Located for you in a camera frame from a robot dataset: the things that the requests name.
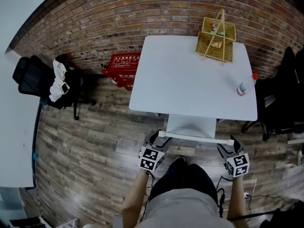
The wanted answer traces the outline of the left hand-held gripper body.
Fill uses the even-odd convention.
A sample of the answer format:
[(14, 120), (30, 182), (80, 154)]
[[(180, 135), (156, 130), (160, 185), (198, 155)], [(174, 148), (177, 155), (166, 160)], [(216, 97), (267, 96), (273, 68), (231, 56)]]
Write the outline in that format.
[(166, 149), (164, 146), (150, 144), (142, 146), (139, 154), (139, 167), (146, 171), (155, 171), (164, 160)]

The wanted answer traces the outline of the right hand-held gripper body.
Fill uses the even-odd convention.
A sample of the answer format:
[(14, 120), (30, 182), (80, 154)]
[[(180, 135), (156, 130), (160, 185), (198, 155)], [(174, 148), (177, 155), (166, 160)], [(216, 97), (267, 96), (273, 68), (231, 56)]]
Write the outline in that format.
[(248, 174), (249, 166), (249, 156), (247, 153), (226, 159), (226, 169), (233, 178)]

